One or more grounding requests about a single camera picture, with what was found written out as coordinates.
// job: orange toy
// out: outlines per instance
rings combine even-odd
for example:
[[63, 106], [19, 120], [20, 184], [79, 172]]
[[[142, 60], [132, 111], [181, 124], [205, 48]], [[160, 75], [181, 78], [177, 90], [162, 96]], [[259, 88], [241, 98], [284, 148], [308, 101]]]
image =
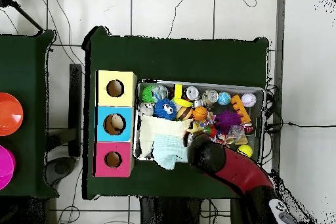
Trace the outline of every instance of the orange toy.
[[24, 111], [18, 100], [8, 93], [0, 93], [0, 136], [18, 130], [23, 118]]
[[248, 123], [251, 121], [249, 114], [246, 112], [239, 95], [234, 95], [231, 98], [231, 103], [233, 104], [234, 110], [240, 115], [241, 123]]
[[198, 106], [192, 114], [194, 115], [194, 119], [196, 121], [204, 121], [207, 118], [207, 109], [203, 106]]

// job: pink cube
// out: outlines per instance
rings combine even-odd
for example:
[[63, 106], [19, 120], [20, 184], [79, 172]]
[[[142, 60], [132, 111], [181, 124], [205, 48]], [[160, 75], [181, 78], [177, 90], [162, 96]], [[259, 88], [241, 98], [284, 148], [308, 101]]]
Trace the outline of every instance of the pink cube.
[[131, 142], [97, 142], [95, 177], [129, 177], [134, 166]]

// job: round hole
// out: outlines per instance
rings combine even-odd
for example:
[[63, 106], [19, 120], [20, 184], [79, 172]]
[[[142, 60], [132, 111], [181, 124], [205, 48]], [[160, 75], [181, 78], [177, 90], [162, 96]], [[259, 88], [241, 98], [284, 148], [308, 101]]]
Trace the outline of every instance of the round hole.
[[120, 80], [112, 80], [108, 82], [106, 91], [110, 97], [120, 97], [124, 93], [123, 83]]
[[121, 155], [118, 152], [109, 152], [105, 155], [105, 164], [108, 167], [116, 168], [121, 164]]
[[120, 114], [110, 114], [104, 120], [104, 129], [110, 135], [119, 135], [126, 128], [126, 120]]

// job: pink bowl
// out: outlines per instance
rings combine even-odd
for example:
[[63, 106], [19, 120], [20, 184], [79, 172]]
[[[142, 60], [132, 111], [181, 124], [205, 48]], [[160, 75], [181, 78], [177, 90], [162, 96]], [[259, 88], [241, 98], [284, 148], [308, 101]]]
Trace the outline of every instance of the pink bowl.
[[12, 179], [15, 158], [10, 150], [0, 146], [0, 190], [5, 188]]

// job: metal tray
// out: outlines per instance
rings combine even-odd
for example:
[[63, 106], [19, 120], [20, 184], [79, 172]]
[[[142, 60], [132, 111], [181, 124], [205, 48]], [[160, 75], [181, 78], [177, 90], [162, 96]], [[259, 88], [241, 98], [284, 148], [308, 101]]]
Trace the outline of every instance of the metal tray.
[[[215, 84], [204, 84], [204, 83], [190, 83], [190, 82], [175, 82], [175, 81], [161, 81], [161, 80], [141, 80], [138, 82], [136, 93], [138, 100], [135, 102], [135, 128], [134, 128], [134, 139], [133, 139], [133, 155], [138, 160], [153, 160], [152, 156], [147, 156], [145, 158], [139, 158], [140, 156], [140, 115], [138, 112], [138, 106], [142, 103], [141, 94], [144, 88], [151, 84], [161, 84], [163, 86], [174, 87], [175, 84], [182, 84], [182, 88], [185, 89], [189, 86], [194, 86], [198, 89], [199, 94], [202, 95], [207, 89], [216, 90], [218, 93], [226, 91], [232, 95], [242, 96], [244, 93], [252, 93], [256, 96], [257, 102], [251, 108], [246, 108], [246, 112], [251, 118], [251, 122], [254, 127], [254, 134], [247, 136], [248, 145], [253, 149], [252, 159], [260, 162], [263, 155], [263, 141], [264, 141], [264, 125], [266, 122], [265, 118], [265, 107], [266, 107], [266, 91], [258, 87], [244, 87], [244, 86], [232, 86], [232, 85], [215, 85]], [[220, 106], [221, 110], [231, 110], [232, 104], [227, 104], [225, 106]], [[237, 150], [238, 146], [231, 144], [230, 148]]]

